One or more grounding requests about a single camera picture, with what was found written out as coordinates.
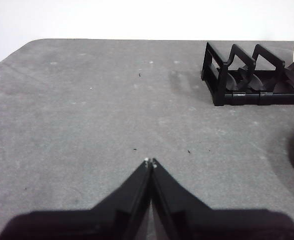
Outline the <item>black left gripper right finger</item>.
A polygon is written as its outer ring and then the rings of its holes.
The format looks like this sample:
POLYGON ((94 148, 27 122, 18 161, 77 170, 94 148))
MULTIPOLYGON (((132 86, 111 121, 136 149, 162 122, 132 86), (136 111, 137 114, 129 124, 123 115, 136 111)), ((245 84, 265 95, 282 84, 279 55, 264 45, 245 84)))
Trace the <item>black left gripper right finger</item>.
POLYGON ((268 209, 213 209, 151 159, 152 208, 160 240, 294 240, 294 221, 268 209))

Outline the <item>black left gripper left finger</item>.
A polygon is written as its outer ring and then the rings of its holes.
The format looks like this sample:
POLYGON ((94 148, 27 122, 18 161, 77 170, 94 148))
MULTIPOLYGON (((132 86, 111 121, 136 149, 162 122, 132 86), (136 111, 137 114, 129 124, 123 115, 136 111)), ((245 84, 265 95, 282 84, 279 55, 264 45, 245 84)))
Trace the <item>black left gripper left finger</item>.
POLYGON ((13 217, 0 240, 133 240, 149 208, 148 159, 91 209, 33 211, 13 217))

